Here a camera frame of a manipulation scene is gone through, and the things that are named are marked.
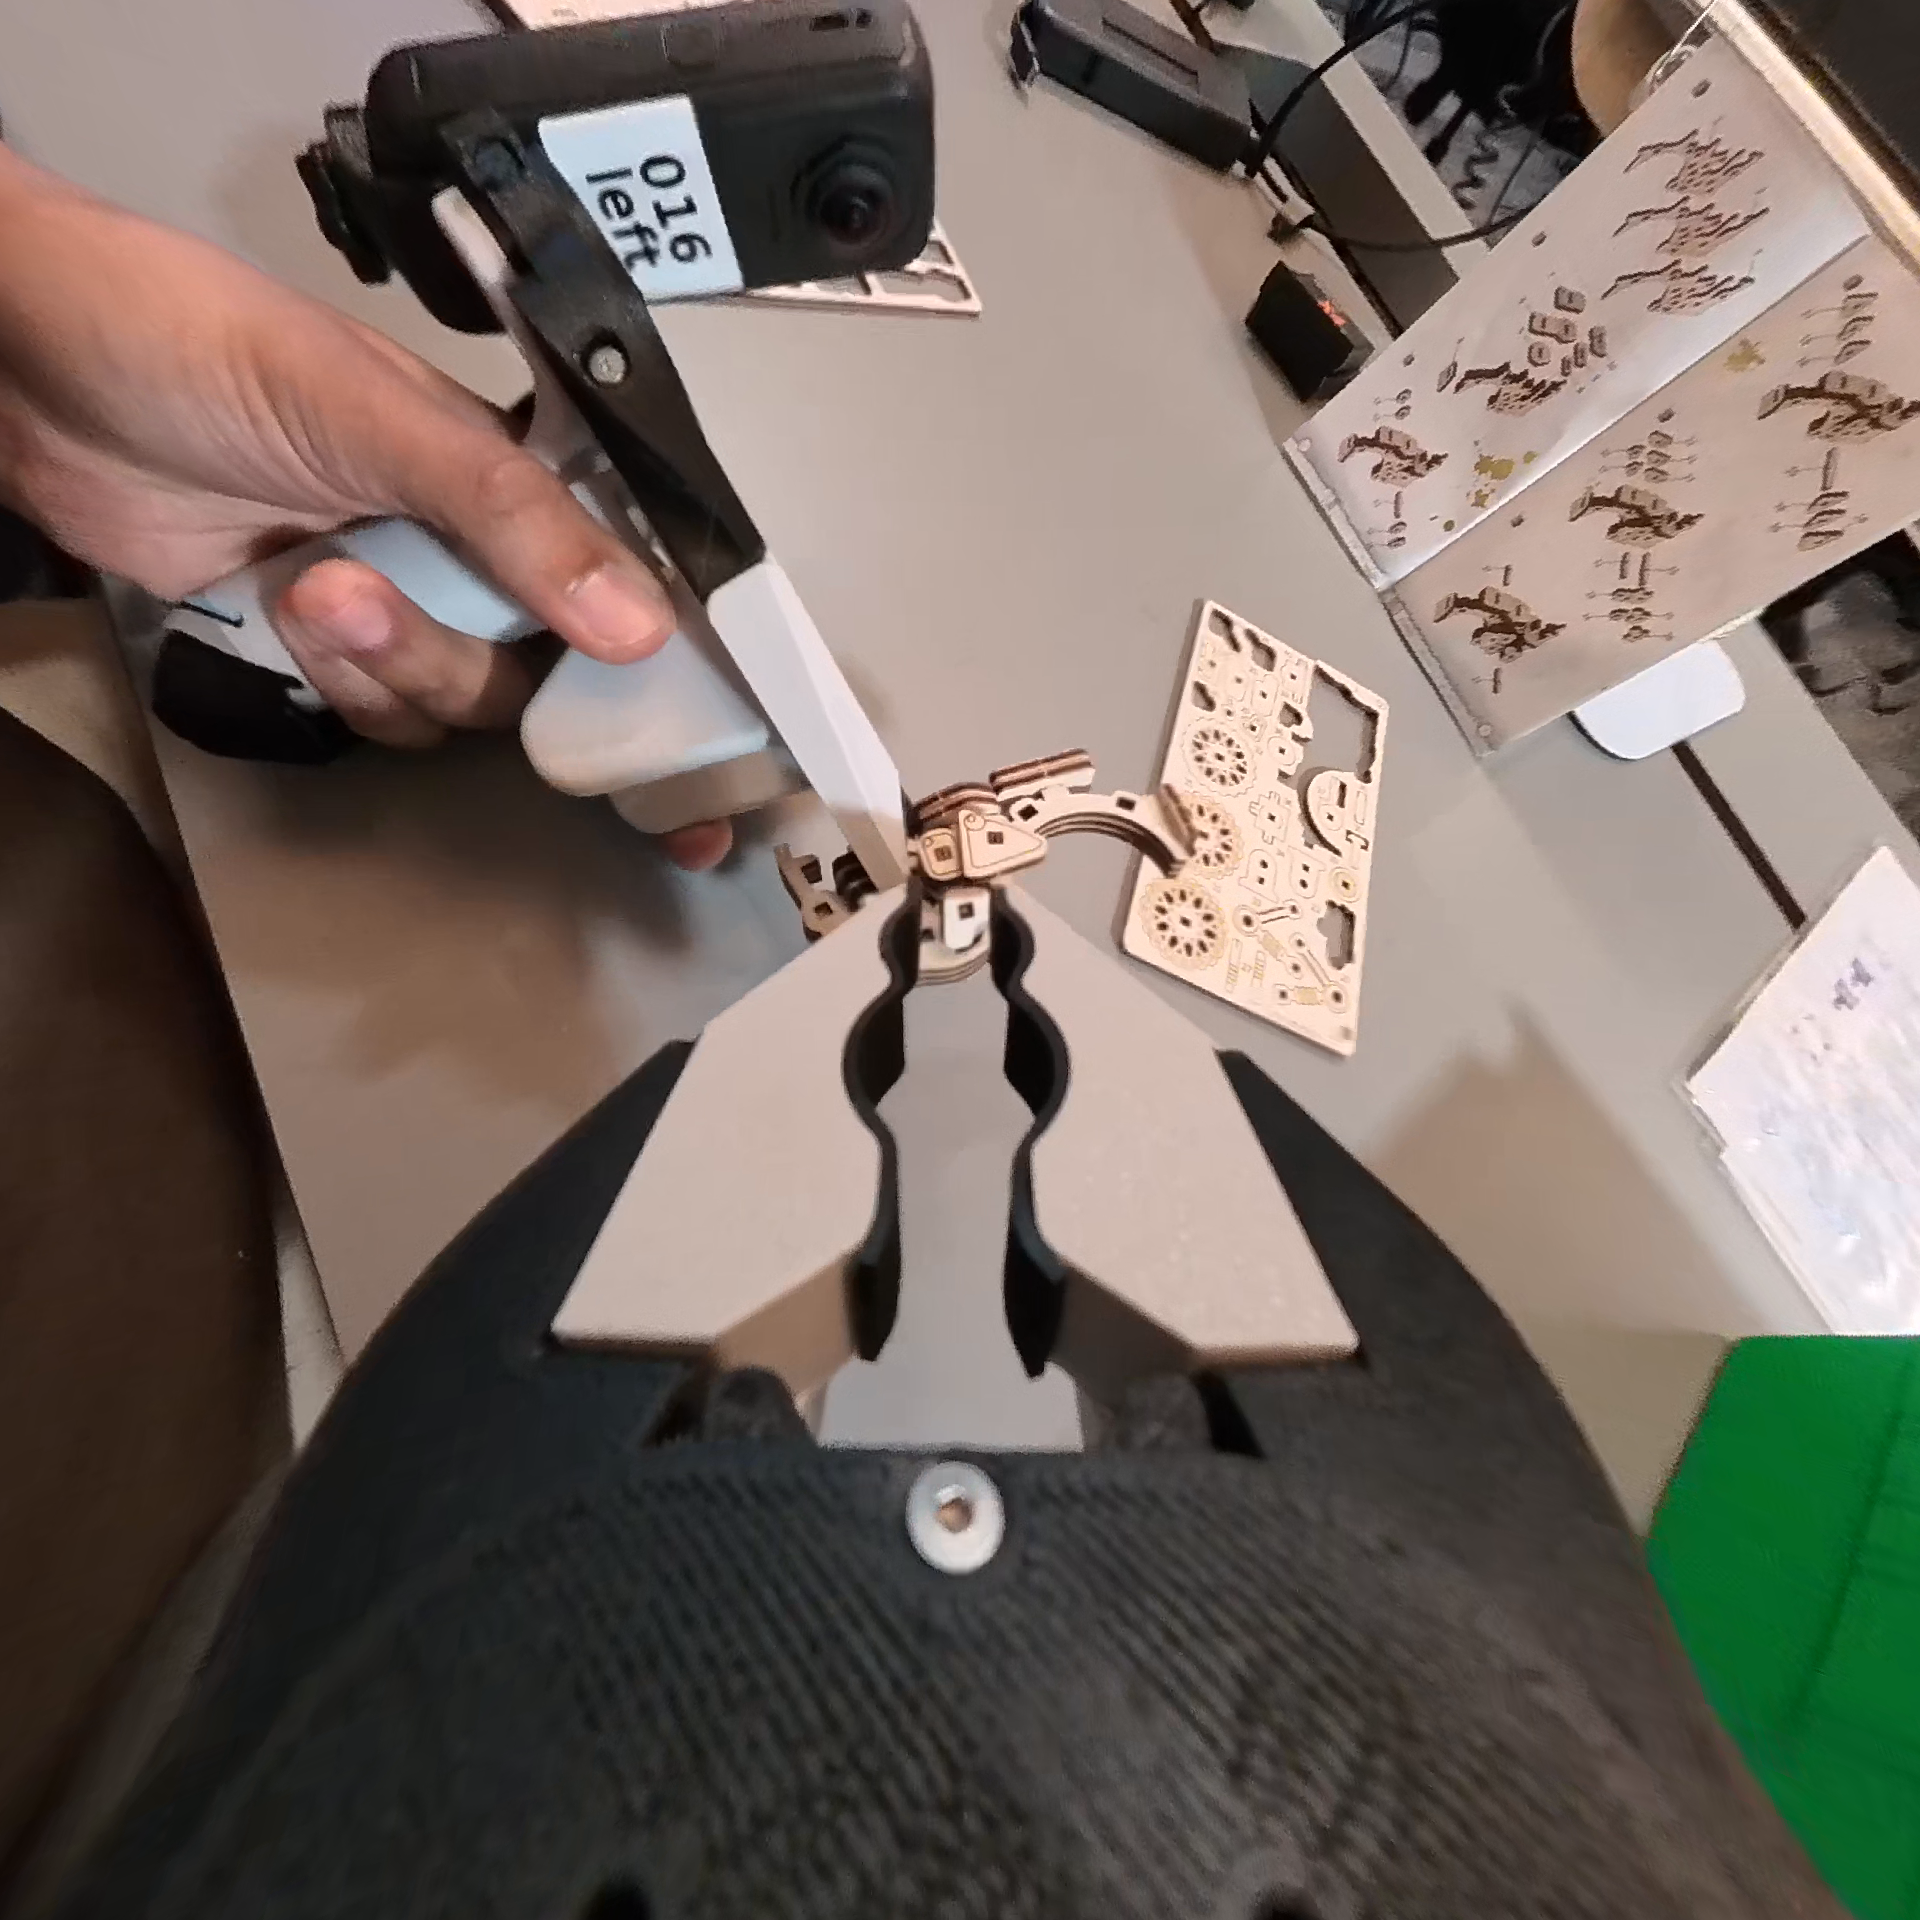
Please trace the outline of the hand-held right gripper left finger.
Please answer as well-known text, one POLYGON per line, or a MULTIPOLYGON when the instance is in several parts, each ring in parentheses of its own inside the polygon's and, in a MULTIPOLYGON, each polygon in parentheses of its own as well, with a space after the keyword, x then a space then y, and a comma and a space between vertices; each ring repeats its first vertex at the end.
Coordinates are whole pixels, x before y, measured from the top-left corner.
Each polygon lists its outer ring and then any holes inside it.
POLYGON ((551 1323, 564 1352, 762 1368, 801 1421, 889 1336, 896 1148, 879 1104, 906 1068, 920 894, 851 923, 711 1020, 551 1323))

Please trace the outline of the grey desk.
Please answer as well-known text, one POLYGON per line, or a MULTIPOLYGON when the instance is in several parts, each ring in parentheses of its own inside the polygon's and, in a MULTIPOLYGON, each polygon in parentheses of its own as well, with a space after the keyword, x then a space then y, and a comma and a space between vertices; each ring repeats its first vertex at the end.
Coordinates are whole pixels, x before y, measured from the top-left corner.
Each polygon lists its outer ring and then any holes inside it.
MULTIPOLYGON (((1476 759, 1283 461, 1243 337, 1265 207, 918 5, 939 211, 984 312, 680 305, 711 444, 920 795, 1089 750, 1161 766, 1219 601, 1387 704, 1360 1037, 1337 1057, 1122 961, 1409 1201, 1563 1389, 1644 1526, 1722 1349, 1822 1329, 1686 1080, 1792 939, 1675 755, 1571 724, 1476 759)), ((158 743, 347 1356, 658 1045, 801 951, 772 840, 695 880, 510 741, 271 771, 158 743)))

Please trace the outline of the black power strip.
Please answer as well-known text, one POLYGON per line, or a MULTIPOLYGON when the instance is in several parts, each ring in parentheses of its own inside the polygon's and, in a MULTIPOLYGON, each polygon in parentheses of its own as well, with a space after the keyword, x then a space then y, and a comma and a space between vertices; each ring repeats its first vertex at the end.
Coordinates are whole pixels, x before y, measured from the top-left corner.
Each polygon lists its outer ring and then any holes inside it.
POLYGON ((1015 81, 1066 88, 1215 174, 1241 166, 1256 136, 1241 67, 1139 5, 1023 1, 1009 62, 1015 81))

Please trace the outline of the dark grey flat case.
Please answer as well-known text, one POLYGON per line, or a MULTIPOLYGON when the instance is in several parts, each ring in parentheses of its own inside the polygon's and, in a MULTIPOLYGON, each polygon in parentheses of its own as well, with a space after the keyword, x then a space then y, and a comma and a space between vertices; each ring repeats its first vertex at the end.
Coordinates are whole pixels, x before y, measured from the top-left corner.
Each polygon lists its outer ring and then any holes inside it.
POLYGON ((1447 296, 1488 239, 1356 59, 1307 86, 1280 133, 1283 174, 1390 334, 1447 296))

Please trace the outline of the black panel with wooden rim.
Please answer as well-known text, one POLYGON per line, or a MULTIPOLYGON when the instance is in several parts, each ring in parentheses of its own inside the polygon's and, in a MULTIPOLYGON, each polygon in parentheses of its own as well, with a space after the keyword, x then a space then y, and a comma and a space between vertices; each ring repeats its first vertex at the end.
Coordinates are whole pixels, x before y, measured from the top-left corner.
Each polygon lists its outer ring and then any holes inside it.
POLYGON ((1598 129, 1626 121, 1648 71, 1711 11, 1750 16, 1864 136, 1916 160, 1916 1, 1577 1, 1574 84, 1598 129))

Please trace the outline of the folded instruction sheet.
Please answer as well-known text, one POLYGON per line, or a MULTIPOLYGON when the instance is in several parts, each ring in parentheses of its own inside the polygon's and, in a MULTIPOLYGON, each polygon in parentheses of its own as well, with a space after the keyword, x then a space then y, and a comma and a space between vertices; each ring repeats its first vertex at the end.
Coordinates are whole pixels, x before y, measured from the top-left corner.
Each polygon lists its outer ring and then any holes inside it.
POLYGON ((1916 268, 1707 38, 1286 453, 1495 751, 1916 521, 1916 268))

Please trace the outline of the wooden cutout frame sheet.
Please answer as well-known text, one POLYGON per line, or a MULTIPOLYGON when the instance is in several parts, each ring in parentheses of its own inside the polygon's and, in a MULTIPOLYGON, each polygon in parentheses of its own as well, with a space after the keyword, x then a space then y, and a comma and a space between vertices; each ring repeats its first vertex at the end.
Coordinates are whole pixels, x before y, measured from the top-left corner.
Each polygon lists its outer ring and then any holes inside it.
POLYGON ((922 251, 895 269, 854 272, 839 278, 806 278, 738 296, 745 303, 777 303, 806 310, 848 310, 911 317, 977 319, 978 287, 942 222, 934 222, 922 251))

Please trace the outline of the brown shirt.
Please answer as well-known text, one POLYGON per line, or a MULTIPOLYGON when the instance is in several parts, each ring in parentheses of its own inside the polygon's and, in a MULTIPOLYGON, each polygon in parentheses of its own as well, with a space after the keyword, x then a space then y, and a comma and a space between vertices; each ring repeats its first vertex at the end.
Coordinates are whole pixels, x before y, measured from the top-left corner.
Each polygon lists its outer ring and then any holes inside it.
POLYGON ((132 811, 6 716, 3 1843, 287 1437, 252 1075, 132 811))

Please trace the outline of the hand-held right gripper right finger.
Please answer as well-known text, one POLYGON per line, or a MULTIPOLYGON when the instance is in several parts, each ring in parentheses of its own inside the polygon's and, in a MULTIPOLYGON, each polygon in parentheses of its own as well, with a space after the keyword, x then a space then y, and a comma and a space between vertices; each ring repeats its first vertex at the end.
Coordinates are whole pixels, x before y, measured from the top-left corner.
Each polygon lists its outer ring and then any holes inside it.
POLYGON ((1360 1336, 1211 1039, 1030 894, 992 908, 1015 1150, 1004 1319, 1098 1406, 1154 1375, 1344 1363, 1360 1336))

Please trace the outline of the wooden model assembly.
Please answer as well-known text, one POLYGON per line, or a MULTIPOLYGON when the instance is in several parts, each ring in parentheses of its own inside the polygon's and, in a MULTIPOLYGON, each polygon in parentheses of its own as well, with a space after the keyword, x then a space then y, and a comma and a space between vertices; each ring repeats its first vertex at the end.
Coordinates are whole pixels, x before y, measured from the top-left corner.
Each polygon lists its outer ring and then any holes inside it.
MULTIPOLYGON (((986 781, 951 784, 908 811, 903 846, 908 884, 908 984, 951 987, 990 966, 992 911, 1010 881, 1047 856, 1068 835, 1100 835, 1140 852, 1163 877, 1177 877, 1195 852, 1193 807, 1174 787, 1143 795, 1098 790, 1098 767, 1086 751, 1058 751, 1004 766, 986 781)), ((779 877, 801 910, 808 937, 823 944, 839 928, 874 919, 880 881, 847 852, 826 877, 811 854, 775 851, 779 877)), ((1102 961, 1066 923, 1020 908, 1036 945, 1030 989, 1052 1013, 1113 1017, 1153 1001, 1102 961)))

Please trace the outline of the printed paper in sleeve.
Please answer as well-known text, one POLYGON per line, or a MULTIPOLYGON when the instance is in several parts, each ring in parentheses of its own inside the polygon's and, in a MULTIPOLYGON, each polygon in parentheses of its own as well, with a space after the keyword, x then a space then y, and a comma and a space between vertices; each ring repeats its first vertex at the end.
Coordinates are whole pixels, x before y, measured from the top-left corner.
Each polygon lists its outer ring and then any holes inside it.
POLYGON ((1687 1077, 1720 1168, 1825 1329, 1918 1334, 1918 884, 1890 848, 1687 1077))

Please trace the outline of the person's left hand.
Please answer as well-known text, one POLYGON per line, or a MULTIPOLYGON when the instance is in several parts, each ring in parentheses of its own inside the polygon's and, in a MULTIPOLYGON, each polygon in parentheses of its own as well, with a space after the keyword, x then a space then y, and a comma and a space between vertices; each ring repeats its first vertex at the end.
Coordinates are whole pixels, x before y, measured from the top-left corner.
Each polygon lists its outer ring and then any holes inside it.
POLYGON ((488 399, 210 241, 3 156, 6 505, 185 601, 351 521, 433 529, 582 655, 631 665, 667 592, 488 399))

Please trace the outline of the green plastic bin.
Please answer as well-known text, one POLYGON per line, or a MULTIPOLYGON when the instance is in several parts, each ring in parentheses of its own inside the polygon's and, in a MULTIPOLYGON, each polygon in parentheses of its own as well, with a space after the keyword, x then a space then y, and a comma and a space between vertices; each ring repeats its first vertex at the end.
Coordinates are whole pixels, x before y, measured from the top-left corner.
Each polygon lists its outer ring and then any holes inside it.
POLYGON ((1918 1916, 1918 1342, 1720 1363, 1648 1564, 1722 1726, 1852 1916, 1918 1916))

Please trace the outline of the wooden gear parts sheet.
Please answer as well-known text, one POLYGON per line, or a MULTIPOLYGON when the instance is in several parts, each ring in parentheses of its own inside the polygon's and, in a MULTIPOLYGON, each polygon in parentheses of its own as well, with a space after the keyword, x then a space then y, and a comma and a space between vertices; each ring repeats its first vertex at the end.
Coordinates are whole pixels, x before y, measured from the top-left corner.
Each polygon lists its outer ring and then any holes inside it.
POLYGON ((1215 598, 1195 611, 1159 779, 1191 815, 1148 859, 1120 945, 1249 1017, 1352 1057, 1387 707, 1215 598))

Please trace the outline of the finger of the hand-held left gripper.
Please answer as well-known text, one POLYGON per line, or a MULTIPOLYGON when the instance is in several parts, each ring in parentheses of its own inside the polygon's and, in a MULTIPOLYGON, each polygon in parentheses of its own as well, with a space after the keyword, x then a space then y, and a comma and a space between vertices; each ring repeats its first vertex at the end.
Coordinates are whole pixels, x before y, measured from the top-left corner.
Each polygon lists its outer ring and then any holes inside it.
POLYGON ((706 596, 715 637, 879 888, 908 877, 895 756, 775 557, 706 596))

